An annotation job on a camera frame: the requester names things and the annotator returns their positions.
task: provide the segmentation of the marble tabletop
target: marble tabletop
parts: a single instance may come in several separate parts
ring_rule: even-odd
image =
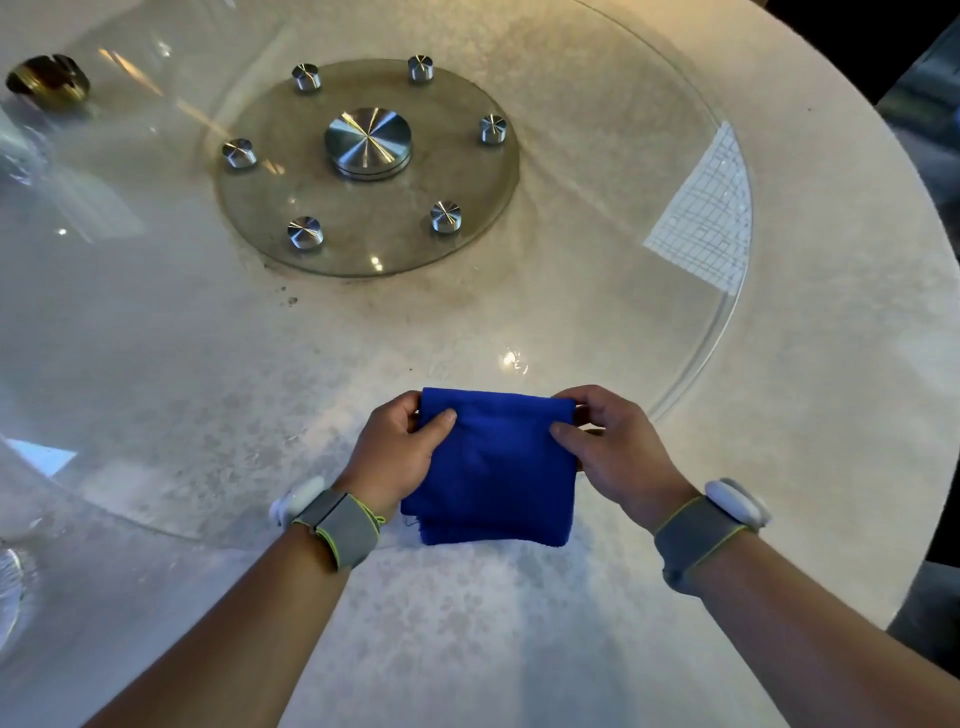
[[[960,274],[882,120],[753,3],[405,12],[413,4],[88,0],[78,14],[54,0],[42,17],[8,5],[17,30],[3,67],[62,49],[103,89],[99,124],[21,127],[42,163],[0,195],[0,538],[25,572],[0,649],[11,725],[76,725],[118,691],[269,542],[270,499],[306,472],[335,472],[392,394],[446,384],[548,395],[598,380],[651,406],[704,341],[712,356],[657,422],[680,467],[695,482],[748,484],[775,515],[772,544],[874,622],[896,613],[960,443]],[[204,207],[208,153],[243,102],[231,90],[288,67],[309,40],[299,25],[382,17],[389,32],[327,33],[309,47],[326,62],[400,57],[430,39],[435,58],[514,115],[516,197],[488,237],[394,278],[342,283],[265,264]],[[226,63],[230,34],[250,42]],[[598,127],[583,147],[566,133],[580,121],[540,122],[563,81],[604,112],[583,124],[609,122],[611,99],[633,103],[648,130],[626,157],[638,166],[614,164],[605,146],[627,127]],[[647,92],[640,102],[620,93],[631,85]],[[753,198],[749,273],[732,300],[632,247],[721,120]],[[166,232],[187,224],[190,235]],[[12,442],[72,460],[46,477]],[[703,607],[662,584],[651,539],[582,479],[562,549],[373,554],[283,724],[320,716],[780,720]]]

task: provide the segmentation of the blue towel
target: blue towel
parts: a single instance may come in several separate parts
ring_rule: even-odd
[[[563,546],[577,460],[549,428],[572,424],[576,402],[426,388],[420,425],[448,407],[457,423],[423,484],[400,503],[400,513],[420,521],[420,539],[428,546],[495,539]]]

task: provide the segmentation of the person's right hand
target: person's right hand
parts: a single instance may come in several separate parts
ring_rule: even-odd
[[[564,389],[554,397],[576,400],[575,425],[604,427],[582,430],[554,423],[550,434],[577,456],[593,487],[636,523],[655,532],[700,495],[670,460],[639,405],[595,384]]]

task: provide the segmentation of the hand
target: hand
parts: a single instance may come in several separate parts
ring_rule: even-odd
[[[417,430],[420,392],[406,392],[373,410],[353,447],[347,467],[333,484],[389,520],[430,468],[433,451],[457,421],[452,409]]]
[[[600,495],[617,503],[637,524],[656,531],[699,492],[670,460],[660,436],[640,407],[591,384],[554,395],[576,400],[574,425],[554,423],[550,434],[572,452]],[[605,429],[579,429],[600,425]]]

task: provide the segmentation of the person's left hand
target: person's left hand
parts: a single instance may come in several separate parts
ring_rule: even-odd
[[[333,487],[391,519],[426,478],[433,451],[457,421],[457,413],[447,409],[417,430],[419,407],[420,392],[414,391],[374,409]]]

